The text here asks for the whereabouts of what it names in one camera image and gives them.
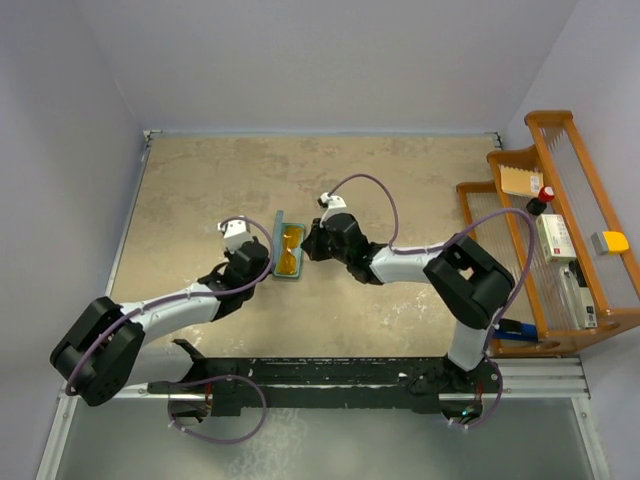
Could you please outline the orange sunglasses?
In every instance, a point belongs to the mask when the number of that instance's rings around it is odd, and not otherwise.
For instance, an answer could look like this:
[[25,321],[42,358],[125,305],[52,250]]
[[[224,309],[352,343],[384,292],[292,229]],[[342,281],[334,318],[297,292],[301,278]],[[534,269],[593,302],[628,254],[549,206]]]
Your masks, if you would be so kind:
[[280,275],[294,276],[297,273],[299,260],[297,249],[303,237],[303,228],[297,225],[288,225],[282,234],[282,252],[278,261],[276,272]]

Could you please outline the blue-grey glasses case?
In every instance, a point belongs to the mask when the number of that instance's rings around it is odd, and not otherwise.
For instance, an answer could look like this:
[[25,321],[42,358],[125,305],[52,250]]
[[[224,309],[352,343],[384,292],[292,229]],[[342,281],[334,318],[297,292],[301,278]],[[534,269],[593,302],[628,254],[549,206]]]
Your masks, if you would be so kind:
[[303,251],[301,244],[306,228],[302,223],[284,221],[284,211],[275,214],[273,241],[274,260],[272,275],[281,280],[298,280],[301,275]]

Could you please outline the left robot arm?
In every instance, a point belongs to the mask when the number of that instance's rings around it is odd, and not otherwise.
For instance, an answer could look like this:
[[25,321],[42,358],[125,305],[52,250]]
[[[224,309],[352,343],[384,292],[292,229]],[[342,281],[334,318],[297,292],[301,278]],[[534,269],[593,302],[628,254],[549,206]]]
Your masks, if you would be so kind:
[[206,369],[194,347],[182,340],[152,343],[237,311],[271,268],[270,253],[256,238],[225,257],[178,292],[133,303],[118,304],[107,296],[91,301],[50,356],[66,380],[65,393],[99,406],[136,384],[171,382],[184,392],[201,388]]

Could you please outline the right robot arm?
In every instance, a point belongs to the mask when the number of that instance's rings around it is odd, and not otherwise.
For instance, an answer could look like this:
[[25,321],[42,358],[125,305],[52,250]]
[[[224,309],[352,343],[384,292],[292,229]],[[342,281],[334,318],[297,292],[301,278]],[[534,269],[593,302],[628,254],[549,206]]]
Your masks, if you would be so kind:
[[457,324],[447,352],[446,383],[467,391],[480,379],[489,329],[516,286],[512,274],[472,238],[416,253],[394,250],[362,233],[355,217],[316,218],[301,249],[311,261],[336,260],[362,284],[424,283],[433,287]]

